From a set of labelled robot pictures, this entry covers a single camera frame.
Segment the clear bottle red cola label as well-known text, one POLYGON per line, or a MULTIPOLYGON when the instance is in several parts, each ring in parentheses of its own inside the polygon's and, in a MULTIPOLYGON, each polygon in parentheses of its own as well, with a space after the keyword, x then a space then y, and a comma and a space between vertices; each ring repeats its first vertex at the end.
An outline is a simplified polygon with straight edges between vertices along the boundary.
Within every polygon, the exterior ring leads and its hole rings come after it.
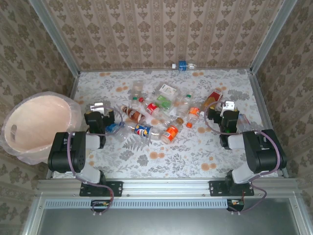
POLYGON ((164 126, 169 126, 171 123, 171 118, 165 114, 154 102, 145 100, 140 97, 138 100, 144 107, 144 110, 151 115, 153 118, 157 119, 164 126))

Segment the clear bottle green collar white cap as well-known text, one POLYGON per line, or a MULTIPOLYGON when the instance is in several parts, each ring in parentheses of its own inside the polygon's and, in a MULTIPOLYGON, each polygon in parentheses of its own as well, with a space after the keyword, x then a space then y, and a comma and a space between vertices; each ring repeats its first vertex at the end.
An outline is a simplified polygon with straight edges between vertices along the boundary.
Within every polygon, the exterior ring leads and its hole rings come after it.
POLYGON ((140 104, 140 99, 143 97, 142 91, 143 91, 143 80, 137 80, 133 82, 133 87, 131 90, 131 107, 132 108, 138 108, 140 104))

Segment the aluminium frame post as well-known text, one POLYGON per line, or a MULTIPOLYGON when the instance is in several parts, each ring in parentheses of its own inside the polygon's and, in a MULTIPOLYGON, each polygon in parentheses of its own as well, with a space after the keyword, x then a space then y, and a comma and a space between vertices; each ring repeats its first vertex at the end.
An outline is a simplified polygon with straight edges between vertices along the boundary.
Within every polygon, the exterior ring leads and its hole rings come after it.
POLYGON ((256 74, 261 64, 265 60, 275 40, 277 39, 280 31, 282 30, 285 22, 287 21, 290 13, 295 7, 298 0, 284 0, 282 5, 276 14, 273 23, 271 24, 267 35, 265 36, 258 52, 256 53, 251 66, 250 71, 252 74, 256 74))
POLYGON ((69 70, 75 78, 79 77, 80 69, 78 68, 77 63, 75 62, 74 57, 72 56, 69 47, 67 46, 61 34, 61 30, 58 29, 52 18, 52 15, 49 13, 48 8, 44 5, 42 0, 29 0, 29 2, 34 8, 45 29, 49 33, 56 48, 66 62, 69 70))

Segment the left aluminium side rail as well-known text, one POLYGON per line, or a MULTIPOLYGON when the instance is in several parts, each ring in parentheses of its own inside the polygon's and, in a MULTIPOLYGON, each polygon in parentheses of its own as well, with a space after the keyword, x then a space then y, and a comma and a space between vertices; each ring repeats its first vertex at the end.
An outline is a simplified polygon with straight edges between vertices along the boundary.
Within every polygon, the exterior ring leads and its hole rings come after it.
POLYGON ((70 92, 70 95, 69 95, 69 97, 71 99, 74 99, 74 97, 75 97, 75 94, 76 94, 76 91, 77 91, 77 88, 78 88, 79 78, 80 78, 80 72, 78 72, 78 75, 75 77, 75 79, 73 81, 73 86, 72 86, 72 89, 71 89, 71 92, 70 92))

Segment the large clear jug white label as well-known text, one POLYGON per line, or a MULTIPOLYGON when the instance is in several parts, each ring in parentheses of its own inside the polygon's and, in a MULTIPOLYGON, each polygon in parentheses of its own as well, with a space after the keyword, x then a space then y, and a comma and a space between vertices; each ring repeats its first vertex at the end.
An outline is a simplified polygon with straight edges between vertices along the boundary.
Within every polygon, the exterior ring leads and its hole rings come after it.
POLYGON ((160 84, 155 88, 153 94, 156 97, 159 97, 161 95, 167 100, 175 101, 177 97, 181 95, 181 91, 177 86, 165 82, 160 82, 160 84))

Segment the aluminium side rail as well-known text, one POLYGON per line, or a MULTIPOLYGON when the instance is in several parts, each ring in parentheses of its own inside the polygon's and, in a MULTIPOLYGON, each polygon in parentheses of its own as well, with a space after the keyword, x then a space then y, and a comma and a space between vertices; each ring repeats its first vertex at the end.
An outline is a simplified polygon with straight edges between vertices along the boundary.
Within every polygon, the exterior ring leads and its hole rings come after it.
POLYGON ((261 88, 259 86, 257 77, 255 74, 253 74, 250 70, 247 70, 248 76, 249 76, 249 80, 250 80, 250 84, 253 90, 253 94, 255 97, 255 101, 259 110, 259 114, 262 120, 262 124, 263 127, 265 129, 273 129, 269 114, 268 114, 268 110, 262 95, 262 91, 261 88))
POLYGON ((77 91, 77 88, 78 88, 79 78, 80 78, 80 72, 78 72, 78 75, 75 77, 75 79, 73 81, 73 86, 72 86, 72 89, 71 89, 71 92, 70 92, 70 95, 69 95, 69 97, 71 99, 74 99, 74 97, 75 97, 75 94, 76 94, 76 91, 77 91))

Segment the crushed clear bottle blue label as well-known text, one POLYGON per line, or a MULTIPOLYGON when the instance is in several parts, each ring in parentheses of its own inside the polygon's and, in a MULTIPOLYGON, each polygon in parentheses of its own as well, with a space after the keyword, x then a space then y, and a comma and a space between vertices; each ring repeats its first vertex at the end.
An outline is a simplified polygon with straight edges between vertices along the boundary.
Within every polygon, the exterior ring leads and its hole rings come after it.
POLYGON ((106 132, 113 134, 116 140, 119 142, 125 141, 131 134, 131 129, 124 122, 113 123, 106 127, 106 132))

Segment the brown tea bottle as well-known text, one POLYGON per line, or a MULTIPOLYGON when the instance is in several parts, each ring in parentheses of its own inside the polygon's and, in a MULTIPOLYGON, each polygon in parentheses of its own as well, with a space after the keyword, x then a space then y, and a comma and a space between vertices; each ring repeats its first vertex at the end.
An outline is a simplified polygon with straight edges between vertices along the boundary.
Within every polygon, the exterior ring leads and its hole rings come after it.
POLYGON ((120 108, 121 108, 121 111, 124 112, 132 121, 139 123, 139 124, 143 124, 145 122, 146 117, 139 111, 133 108, 130 108, 126 105, 121 105, 120 108))

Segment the grey metal front panel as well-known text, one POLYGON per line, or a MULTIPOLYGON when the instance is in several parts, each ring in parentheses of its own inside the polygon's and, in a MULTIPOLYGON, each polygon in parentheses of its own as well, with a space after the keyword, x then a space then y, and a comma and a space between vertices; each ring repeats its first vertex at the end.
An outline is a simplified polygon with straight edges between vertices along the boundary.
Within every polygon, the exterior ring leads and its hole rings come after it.
POLYGON ((313 235, 301 199, 266 199, 244 213, 226 209, 52 208, 34 200, 22 235, 313 235))

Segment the orange label bottle brown cap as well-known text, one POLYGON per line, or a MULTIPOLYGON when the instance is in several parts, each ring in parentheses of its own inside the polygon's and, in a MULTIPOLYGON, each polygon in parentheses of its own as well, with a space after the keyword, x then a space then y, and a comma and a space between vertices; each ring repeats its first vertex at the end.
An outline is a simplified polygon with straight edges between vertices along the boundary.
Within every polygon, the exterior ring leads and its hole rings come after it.
POLYGON ((160 140, 165 144, 170 144, 181 131, 183 123, 184 121, 180 117, 171 121, 165 132, 161 135, 160 140))

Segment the left aluminium frame post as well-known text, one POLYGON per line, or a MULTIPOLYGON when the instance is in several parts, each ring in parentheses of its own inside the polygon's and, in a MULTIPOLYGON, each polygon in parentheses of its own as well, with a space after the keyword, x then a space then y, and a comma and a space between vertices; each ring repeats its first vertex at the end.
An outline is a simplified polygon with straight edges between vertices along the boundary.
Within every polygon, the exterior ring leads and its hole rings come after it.
POLYGON ((52 15, 49 13, 48 8, 44 5, 42 0, 29 0, 29 2, 34 8, 45 29, 49 33, 56 48, 66 62, 69 70, 75 78, 79 77, 80 69, 78 68, 77 63, 75 62, 74 57, 72 56, 69 47, 67 46, 61 34, 61 30, 58 29, 52 18, 52 15))

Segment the clear bottle blue pepsi label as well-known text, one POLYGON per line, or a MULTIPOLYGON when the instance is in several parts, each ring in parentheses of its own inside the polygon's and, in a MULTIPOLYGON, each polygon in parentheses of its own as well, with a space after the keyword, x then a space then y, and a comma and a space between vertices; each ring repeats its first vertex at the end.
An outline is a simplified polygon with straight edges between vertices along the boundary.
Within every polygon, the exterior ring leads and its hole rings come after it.
POLYGON ((162 134, 162 131, 156 127, 135 122, 120 122, 120 126, 128 134, 134 134, 153 141, 159 141, 162 134))

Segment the aluminium front rail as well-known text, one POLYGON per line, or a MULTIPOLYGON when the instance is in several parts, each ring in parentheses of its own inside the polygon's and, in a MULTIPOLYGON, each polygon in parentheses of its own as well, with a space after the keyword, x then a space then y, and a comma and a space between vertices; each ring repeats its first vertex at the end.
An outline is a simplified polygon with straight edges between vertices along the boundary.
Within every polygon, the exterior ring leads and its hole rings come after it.
MULTIPOLYGON (((210 181, 219 178, 182 178, 182 179, 116 179, 123 182, 122 198, 208 198, 210 197, 210 181)), ((292 178, 263 177, 253 181, 256 187, 267 192, 267 198, 300 197, 301 191, 292 178)), ((76 179, 40 180, 37 186, 37 196, 49 198, 79 197, 81 183, 76 179)))

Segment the red orange juice bottle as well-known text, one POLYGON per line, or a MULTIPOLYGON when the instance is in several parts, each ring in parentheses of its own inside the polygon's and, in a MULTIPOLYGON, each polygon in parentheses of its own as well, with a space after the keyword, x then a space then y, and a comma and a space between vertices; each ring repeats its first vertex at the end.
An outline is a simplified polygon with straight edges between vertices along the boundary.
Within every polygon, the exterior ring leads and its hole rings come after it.
POLYGON ((212 102, 221 100, 222 97, 223 97, 223 92, 220 88, 212 90, 209 96, 206 98, 206 100, 201 104, 200 116, 201 117, 204 116, 204 111, 208 107, 209 104, 211 104, 212 102))

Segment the small blue label bottle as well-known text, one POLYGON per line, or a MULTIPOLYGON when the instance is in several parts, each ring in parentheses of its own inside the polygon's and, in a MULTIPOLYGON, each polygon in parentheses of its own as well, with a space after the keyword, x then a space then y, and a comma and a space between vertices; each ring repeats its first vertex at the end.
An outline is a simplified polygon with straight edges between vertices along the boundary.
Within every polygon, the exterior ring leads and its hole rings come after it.
POLYGON ((187 63, 186 61, 178 61, 177 64, 172 64, 172 69, 178 70, 178 71, 187 71, 195 69, 196 65, 192 63, 187 63))

